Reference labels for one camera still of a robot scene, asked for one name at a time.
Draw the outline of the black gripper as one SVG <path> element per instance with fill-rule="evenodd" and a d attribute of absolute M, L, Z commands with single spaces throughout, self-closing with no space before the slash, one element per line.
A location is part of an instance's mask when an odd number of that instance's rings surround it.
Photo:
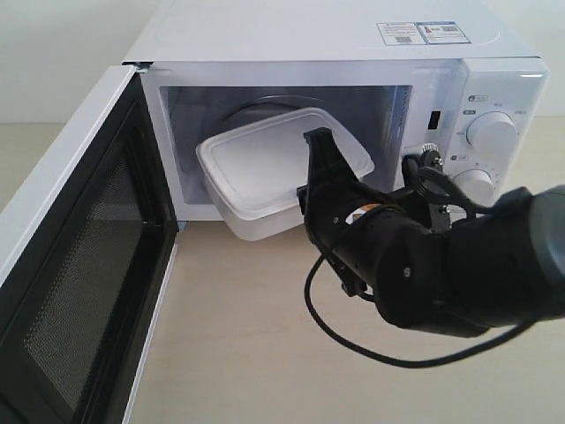
<path fill-rule="evenodd" d="M 347 296 L 431 297 L 435 236 L 430 208 L 411 188 L 382 193 L 361 183 L 332 131 L 304 133 L 307 184 L 297 189 L 309 240 Z"/>

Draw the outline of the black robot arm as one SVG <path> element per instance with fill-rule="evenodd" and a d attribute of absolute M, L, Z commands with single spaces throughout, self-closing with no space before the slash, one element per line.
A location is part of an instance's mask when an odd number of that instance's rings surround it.
<path fill-rule="evenodd" d="M 350 296 L 369 292 L 401 328 L 476 337 L 564 315 L 564 189 L 520 187 L 472 201 L 428 144 L 401 161 L 404 185 L 362 183 L 333 133 L 305 134 L 306 184 L 297 195 L 308 238 Z"/>

